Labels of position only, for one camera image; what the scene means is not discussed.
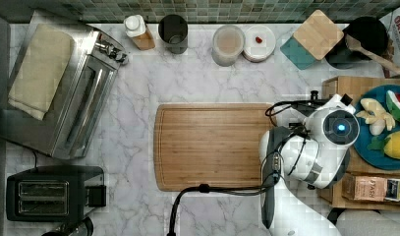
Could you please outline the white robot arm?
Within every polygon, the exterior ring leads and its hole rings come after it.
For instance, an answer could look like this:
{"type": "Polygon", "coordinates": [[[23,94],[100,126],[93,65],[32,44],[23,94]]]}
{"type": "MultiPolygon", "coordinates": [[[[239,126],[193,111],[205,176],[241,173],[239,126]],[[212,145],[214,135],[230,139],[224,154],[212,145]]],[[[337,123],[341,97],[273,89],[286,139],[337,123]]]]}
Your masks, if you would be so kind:
{"type": "Polygon", "coordinates": [[[341,236],[333,223],[292,194],[286,180],[324,189],[344,176],[349,147],[360,134],[352,98],[335,94],[291,105],[304,122],[295,129],[274,127],[259,144],[262,224],[271,236],[341,236]]]}

